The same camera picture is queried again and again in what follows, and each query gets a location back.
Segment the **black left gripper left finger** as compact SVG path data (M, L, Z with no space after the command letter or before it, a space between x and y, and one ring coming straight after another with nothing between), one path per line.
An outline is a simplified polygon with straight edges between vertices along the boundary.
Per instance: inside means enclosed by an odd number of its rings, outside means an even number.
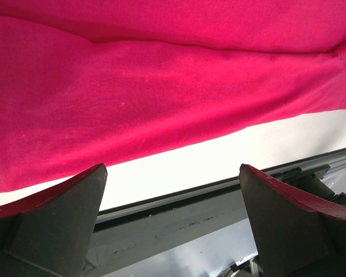
M106 180L97 164L0 206L0 276L81 276Z

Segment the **crimson pink t shirt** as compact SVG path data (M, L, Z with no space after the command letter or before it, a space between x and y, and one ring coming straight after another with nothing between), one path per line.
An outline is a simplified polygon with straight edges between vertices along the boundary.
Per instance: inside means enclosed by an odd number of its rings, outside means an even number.
M346 1L0 1L0 193L346 110Z

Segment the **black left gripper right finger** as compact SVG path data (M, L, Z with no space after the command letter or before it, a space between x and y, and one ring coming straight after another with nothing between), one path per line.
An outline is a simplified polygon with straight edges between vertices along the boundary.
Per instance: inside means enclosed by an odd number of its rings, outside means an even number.
M265 276L346 276L346 206L249 164L239 179Z

